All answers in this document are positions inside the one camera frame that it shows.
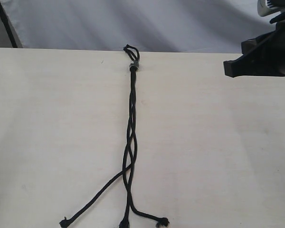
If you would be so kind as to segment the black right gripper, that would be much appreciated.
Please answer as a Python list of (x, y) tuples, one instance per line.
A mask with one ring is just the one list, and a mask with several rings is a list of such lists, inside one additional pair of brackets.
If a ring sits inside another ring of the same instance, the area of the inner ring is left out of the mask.
[(223, 62), (226, 76), (285, 76), (285, 21), (274, 31), (241, 42), (241, 51), (239, 58)]

